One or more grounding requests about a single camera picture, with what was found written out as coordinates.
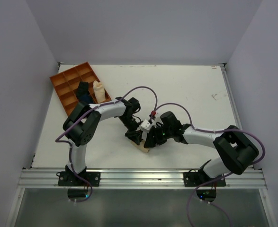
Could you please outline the beige underwear with dark trim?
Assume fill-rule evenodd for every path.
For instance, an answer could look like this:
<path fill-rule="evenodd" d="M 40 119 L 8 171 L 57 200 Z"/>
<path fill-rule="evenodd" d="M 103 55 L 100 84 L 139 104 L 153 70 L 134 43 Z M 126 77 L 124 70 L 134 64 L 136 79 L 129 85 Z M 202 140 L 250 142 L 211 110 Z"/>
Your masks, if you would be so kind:
<path fill-rule="evenodd" d="M 145 140 L 141 140 L 140 144 L 137 145 L 135 142 L 131 142 L 133 146 L 135 146 L 138 150 L 140 150 L 143 153 L 148 153 L 150 151 L 149 148 L 145 148 L 144 144 L 145 144 Z"/>

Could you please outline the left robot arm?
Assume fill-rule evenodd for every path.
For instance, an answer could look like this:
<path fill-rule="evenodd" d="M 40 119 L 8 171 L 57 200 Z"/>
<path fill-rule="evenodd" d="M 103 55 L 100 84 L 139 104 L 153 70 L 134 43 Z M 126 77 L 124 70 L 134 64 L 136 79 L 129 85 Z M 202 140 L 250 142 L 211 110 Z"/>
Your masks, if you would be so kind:
<path fill-rule="evenodd" d="M 64 136 L 68 139 L 70 146 L 69 161 L 66 166 L 71 171 L 70 182 L 76 186 L 85 182 L 86 175 L 83 171 L 86 170 L 86 146 L 93 138 L 101 121 L 119 118 L 127 128 L 125 136 L 136 145 L 141 143 L 142 132 L 138 130 L 140 123 L 133 117 L 133 114 L 140 109 L 137 99 L 125 100 L 121 97 L 101 104 L 79 102 L 76 105 L 63 124 Z"/>

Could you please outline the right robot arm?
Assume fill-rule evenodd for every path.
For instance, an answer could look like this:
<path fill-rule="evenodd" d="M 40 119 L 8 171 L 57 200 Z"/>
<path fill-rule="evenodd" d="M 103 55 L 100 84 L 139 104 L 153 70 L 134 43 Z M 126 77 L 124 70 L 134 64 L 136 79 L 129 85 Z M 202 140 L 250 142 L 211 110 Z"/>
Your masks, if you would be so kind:
<path fill-rule="evenodd" d="M 222 132 L 194 129 L 189 123 L 182 124 L 168 111 L 153 124 L 145 120 L 140 130 L 146 133 L 145 148 L 153 148 L 174 139 L 183 144 L 197 144 L 214 148 L 219 157 L 206 161 L 197 171 L 190 170 L 186 177 L 194 184 L 210 185 L 224 174 L 241 175 L 259 155 L 256 146 L 236 126 L 231 125 Z"/>

